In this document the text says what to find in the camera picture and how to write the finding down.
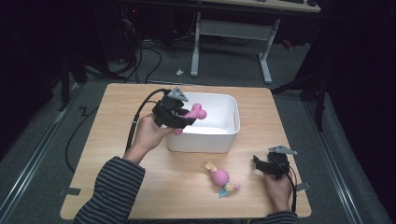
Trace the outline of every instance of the white desk leg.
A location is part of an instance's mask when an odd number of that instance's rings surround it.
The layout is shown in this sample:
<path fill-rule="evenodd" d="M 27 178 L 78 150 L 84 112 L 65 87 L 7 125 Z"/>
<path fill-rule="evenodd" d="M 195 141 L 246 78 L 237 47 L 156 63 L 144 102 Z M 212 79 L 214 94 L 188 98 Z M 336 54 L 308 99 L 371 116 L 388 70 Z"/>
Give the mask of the white desk leg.
<path fill-rule="evenodd" d="M 267 64 L 267 57 L 268 57 L 268 53 L 270 52 L 271 46 L 274 42 L 274 38 L 275 38 L 277 27 L 279 26 L 279 23 L 280 23 L 280 19 L 275 20 L 274 26 L 272 27 L 270 36 L 268 37 L 268 40 L 267 40 L 267 46 L 265 48 L 265 52 L 259 54 L 260 64 L 262 66 L 262 75 L 264 76 L 264 81 L 267 84 L 272 83 L 270 70 L 268 69 L 268 64 Z"/>
<path fill-rule="evenodd" d="M 201 12 L 197 12 L 197 22 L 195 25 L 195 46 L 194 52 L 192 53 L 191 62 L 191 76 L 198 77 L 198 65 L 199 65 L 199 36 L 201 33 Z"/>

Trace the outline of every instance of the gray carpet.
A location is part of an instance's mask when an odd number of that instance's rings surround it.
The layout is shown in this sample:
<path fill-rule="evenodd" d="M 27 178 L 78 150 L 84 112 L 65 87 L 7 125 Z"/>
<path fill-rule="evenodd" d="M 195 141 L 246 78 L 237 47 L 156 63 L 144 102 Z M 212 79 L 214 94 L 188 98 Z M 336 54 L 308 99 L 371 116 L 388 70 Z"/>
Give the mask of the gray carpet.
<path fill-rule="evenodd" d="M 182 42 L 181 44 L 188 45 L 189 42 Z M 198 77 L 190 77 L 189 75 L 192 46 L 180 45 L 174 45 L 170 48 L 157 44 L 152 48 L 161 53 L 162 62 L 150 75 L 150 82 L 166 81 L 274 89 L 293 80 L 309 49 L 309 46 L 291 50 L 286 50 L 279 45 L 273 46 L 268 63 L 274 83 L 269 86 L 263 82 L 257 54 L 244 52 L 244 49 L 247 51 L 254 49 L 254 47 L 251 47 L 254 45 L 229 44 L 221 45 L 216 49 L 209 49 L 216 47 L 214 43 L 203 46 L 205 49 L 201 51 L 200 75 Z M 153 42 L 147 42 L 145 46 L 154 46 L 154 44 Z M 142 63 L 138 68 L 139 77 L 144 79 L 145 75 L 157 64 L 159 58 L 154 51 L 144 49 Z M 184 75 L 177 76 L 176 71 L 178 69 L 183 70 Z M 108 77 L 90 76 L 89 82 L 82 88 L 81 93 L 65 114 L 60 128 L 49 145 L 47 155 L 15 207 L 8 223 L 70 223 L 70 221 L 62 220 L 59 215 L 64 201 L 64 195 L 59 193 L 60 189 L 68 187 L 73 177 L 65 162 L 65 149 L 73 131 L 85 119 L 81 107 L 85 107 L 85 113 L 88 114 L 99 106 L 104 89 L 110 82 L 119 81 Z M 134 76 L 131 77 L 130 82 L 135 82 Z M 306 192 L 312 207 L 312 215 L 301 218 L 301 222 L 349 223 L 328 167 L 325 165 L 316 127 L 312 125 L 310 121 L 312 118 L 310 118 L 304 104 L 295 93 L 295 91 L 288 91 L 284 94 L 275 95 L 275 100 L 290 147 L 299 152 L 295 160 L 302 180 L 309 182 L 312 186 Z M 54 94 L 54 98 L 37 112 L 19 141 L 1 161 L 0 202 L 6 199 L 24 165 L 29 161 L 35 148 L 40 143 L 42 136 L 59 114 L 57 110 L 61 106 L 60 85 L 54 89 Z M 93 119 L 94 114 L 84 121 L 70 142 L 68 159 L 72 167 L 76 167 L 78 163 Z M 391 223 L 353 155 L 328 97 L 323 125 L 323 135 L 326 137 L 334 158 L 342 170 L 343 178 L 350 188 L 354 202 L 359 208 L 362 223 Z M 245 220 L 233 221 L 235 223 L 245 223 Z"/>

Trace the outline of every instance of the wrist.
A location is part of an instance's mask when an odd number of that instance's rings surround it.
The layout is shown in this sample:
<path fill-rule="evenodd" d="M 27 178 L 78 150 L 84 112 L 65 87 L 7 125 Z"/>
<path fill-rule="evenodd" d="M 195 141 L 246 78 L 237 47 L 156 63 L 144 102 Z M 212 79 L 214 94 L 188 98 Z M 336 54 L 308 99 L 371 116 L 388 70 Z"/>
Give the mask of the wrist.
<path fill-rule="evenodd" d="M 289 203 L 273 202 L 275 212 L 290 211 Z"/>
<path fill-rule="evenodd" d="M 149 151 L 142 147 L 132 145 L 122 157 L 124 160 L 139 164 Z"/>

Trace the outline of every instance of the pink toy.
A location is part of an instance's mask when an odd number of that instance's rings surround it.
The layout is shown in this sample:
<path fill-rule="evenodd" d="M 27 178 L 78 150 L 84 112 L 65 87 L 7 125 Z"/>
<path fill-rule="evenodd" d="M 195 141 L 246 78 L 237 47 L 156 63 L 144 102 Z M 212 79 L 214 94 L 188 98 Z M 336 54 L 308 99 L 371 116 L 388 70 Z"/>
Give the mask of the pink toy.
<path fill-rule="evenodd" d="M 206 165 L 205 168 L 210 170 L 210 173 L 212 174 L 212 180 L 215 183 L 215 185 L 221 187 L 219 196 L 224 197 L 226 196 L 230 191 L 234 190 L 240 190 L 241 185 L 233 185 L 230 183 L 230 175 L 228 174 L 227 171 L 218 169 L 212 161 L 209 161 Z"/>
<path fill-rule="evenodd" d="M 200 104 L 194 104 L 189 113 L 183 116 L 183 118 L 190 119 L 205 119 L 206 111 L 202 109 Z M 181 135 L 183 133 L 183 129 L 179 128 L 174 131 L 175 135 Z"/>

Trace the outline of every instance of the black device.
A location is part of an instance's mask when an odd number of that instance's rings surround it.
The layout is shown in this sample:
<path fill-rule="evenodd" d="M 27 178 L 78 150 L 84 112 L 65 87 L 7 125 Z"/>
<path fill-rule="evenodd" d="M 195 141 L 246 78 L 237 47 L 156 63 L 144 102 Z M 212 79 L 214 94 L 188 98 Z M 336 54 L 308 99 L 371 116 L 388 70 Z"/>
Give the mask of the black device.
<path fill-rule="evenodd" d="M 157 102 L 152 108 L 152 113 L 155 116 L 154 122 L 161 127 L 165 125 L 171 128 L 185 128 L 187 125 L 192 125 L 196 119 L 183 118 L 190 111 L 182 109 L 183 101 L 189 101 L 184 93 L 178 88 L 166 91 L 163 98 Z"/>
<path fill-rule="evenodd" d="M 284 146 L 270 147 L 268 150 L 270 150 L 268 161 L 261 161 L 253 155 L 256 169 L 268 175 L 274 175 L 276 179 L 279 179 L 282 175 L 287 175 L 290 171 L 290 163 L 286 154 L 297 155 L 297 152 Z"/>
<path fill-rule="evenodd" d="M 274 175 L 275 179 L 280 179 L 282 175 L 287 174 L 290 170 L 290 163 L 285 154 L 270 152 L 268 154 L 268 161 L 261 161 L 253 155 L 253 161 L 256 163 L 256 169 L 268 175 Z"/>
<path fill-rule="evenodd" d="M 173 90 L 158 89 L 152 92 L 145 99 L 145 101 L 143 101 L 142 105 L 134 115 L 134 120 L 132 122 L 131 130 L 129 131 L 125 150 L 128 150 L 132 144 L 132 139 L 134 138 L 134 129 L 136 128 L 136 124 L 139 120 L 140 112 L 142 111 L 143 106 L 149 101 L 151 96 L 158 92 L 163 92 L 163 98 L 152 108 L 152 113 L 155 116 L 154 122 L 159 127 L 165 125 L 170 128 L 184 129 L 187 125 L 192 125 L 196 121 L 196 119 L 182 117 L 190 112 L 187 109 L 181 108 L 184 105 L 183 101 L 188 102 L 189 99 L 184 95 L 179 87 L 175 87 Z"/>

